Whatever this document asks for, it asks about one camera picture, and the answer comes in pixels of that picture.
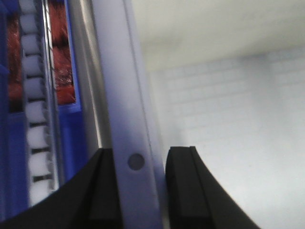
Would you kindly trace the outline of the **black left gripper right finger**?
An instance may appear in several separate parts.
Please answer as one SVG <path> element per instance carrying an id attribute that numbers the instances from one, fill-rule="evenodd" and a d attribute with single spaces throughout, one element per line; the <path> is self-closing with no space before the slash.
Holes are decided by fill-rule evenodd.
<path id="1" fill-rule="evenodd" d="M 257 229 L 218 183 L 194 146 L 172 146 L 165 167 L 172 229 Z"/>

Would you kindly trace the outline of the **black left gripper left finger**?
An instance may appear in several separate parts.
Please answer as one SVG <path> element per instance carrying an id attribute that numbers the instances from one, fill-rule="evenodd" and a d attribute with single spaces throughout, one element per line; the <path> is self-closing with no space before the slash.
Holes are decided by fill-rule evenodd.
<path id="1" fill-rule="evenodd" d="M 2 229 L 121 229 L 120 200 L 111 149 L 98 149 L 65 185 Z"/>

